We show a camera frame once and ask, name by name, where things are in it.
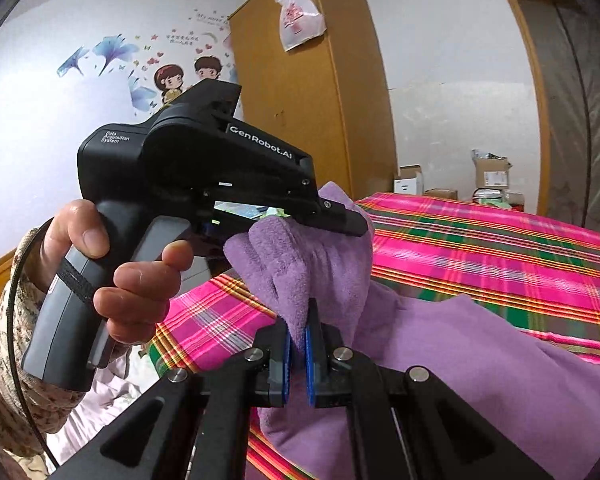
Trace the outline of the person's left hand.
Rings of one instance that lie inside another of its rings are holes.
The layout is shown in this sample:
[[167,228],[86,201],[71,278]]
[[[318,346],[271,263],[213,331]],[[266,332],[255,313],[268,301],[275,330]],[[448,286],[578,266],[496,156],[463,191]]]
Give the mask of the person's left hand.
[[[26,274],[45,292],[70,248],[99,259],[109,250],[108,234],[93,203],[74,200],[63,206],[46,231],[38,253],[27,260]],[[193,263],[185,240],[163,249],[161,259],[127,262],[114,272],[114,284],[95,292],[94,308],[107,320],[109,335],[120,344],[150,341],[169,312],[170,299],[181,286],[181,273]]]

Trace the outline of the patterned left sleeve forearm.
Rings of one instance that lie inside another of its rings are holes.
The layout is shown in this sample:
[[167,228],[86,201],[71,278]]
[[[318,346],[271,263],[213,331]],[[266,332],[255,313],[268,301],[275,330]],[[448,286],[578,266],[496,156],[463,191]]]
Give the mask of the patterned left sleeve forearm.
[[[12,270],[38,253],[42,241],[26,246],[35,238],[31,230],[20,240],[12,258]],[[54,434],[65,425],[69,414],[83,400],[83,391],[58,388],[41,382],[21,368],[22,352],[30,344],[38,322],[38,311],[46,292],[38,289],[23,267],[16,284],[5,285],[0,300],[0,463],[8,478],[23,479],[26,474],[15,456],[32,457],[43,451],[22,409],[22,400],[32,404],[31,414],[38,430]]]

